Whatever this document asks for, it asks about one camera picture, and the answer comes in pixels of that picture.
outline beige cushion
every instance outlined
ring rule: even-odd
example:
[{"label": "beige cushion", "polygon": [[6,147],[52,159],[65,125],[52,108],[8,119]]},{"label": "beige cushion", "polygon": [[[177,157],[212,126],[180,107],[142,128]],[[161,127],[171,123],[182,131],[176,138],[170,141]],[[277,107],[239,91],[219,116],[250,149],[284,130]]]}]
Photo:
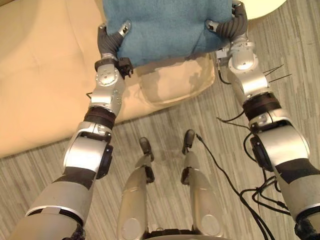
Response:
[{"label": "beige cushion", "polygon": [[[69,137],[84,118],[100,56],[100,0],[15,0],[0,7],[0,157]],[[135,69],[117,122],[177,104],[214,81],[208,54]]]}]

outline robot forearm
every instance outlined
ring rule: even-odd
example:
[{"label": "robot forearm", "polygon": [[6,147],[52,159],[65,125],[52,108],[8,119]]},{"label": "robot forearm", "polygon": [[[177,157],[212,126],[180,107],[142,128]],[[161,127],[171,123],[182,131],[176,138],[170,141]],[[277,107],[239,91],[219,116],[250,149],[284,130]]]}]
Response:
[{"label": "robot forearm", "polygon": [[[243,3],[233,1],[235,18],[247,20]],[[284,201],[296,221],[295,232],[303,240],[320,237],[320,171],[309,162],[309,146],[304,136],[281,108],[268,81],[259,68],[255,45],[243,28],[228,23],[206,23],[209,30],[228,33],[230,48],[216,52],[218,64],[228,59],[228,80],[249,120],[250,139],[260,167],[274,172]]]}]

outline fabric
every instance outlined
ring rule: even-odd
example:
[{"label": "fabric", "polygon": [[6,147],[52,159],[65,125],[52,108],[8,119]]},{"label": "fabric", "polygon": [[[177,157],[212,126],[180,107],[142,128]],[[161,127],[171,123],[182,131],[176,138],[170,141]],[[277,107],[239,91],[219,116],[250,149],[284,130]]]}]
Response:
[{"label": "fabric", "polygon": [[137,67],[150,62],[222,47],[225,39],[208,31],[205,21],[226,22],[231,0],[103,0],[107,32],[130,20],[132,27],[118,52]]}]

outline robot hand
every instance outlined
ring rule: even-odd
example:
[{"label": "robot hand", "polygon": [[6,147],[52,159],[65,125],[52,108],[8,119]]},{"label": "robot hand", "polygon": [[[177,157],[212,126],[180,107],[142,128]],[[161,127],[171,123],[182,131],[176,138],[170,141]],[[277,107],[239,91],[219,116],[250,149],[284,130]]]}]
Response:
[{"label": "robot hand", "polygon": [[124,37],[128,34],[131,28],[131,22],[126,21],[118,32],[108,35],[106,24],[103,23],[98,27],[98,49],[101,54],[101,58],[116,58],[119,47],[121,46]]}]

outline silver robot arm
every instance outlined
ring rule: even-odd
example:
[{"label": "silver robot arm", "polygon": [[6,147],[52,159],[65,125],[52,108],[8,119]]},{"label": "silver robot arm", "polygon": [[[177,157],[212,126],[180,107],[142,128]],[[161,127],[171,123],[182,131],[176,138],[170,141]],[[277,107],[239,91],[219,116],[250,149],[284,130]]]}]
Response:
[{"label": "silver robot arm", "polygon": [[63,162],[63,174],[48,185],[15,227],[10,240],[81,240],[96,179],[104,177],[112,160],[109,145],[112,128],[122,104],[124,78],[133,73],[128,58],[117,58],[117,51],[131,23],[107,35],[98,27],[101,60],[95,63],[96,87],[88,111],[71,138]]},{"label": "silver robot arm", "polygon": [[284,201],[302,240],[320,239],[320,171],[309,161],[304,136],[281,107],[259,67],[255,44],[247,37],[244,4],[232,1],[234,18],[227,23],[208,20],[206,27],[230,39],[216,52],[218,64],[228,66],[228,80],[249,120],[250,139],[260,167],[274,172]]}]

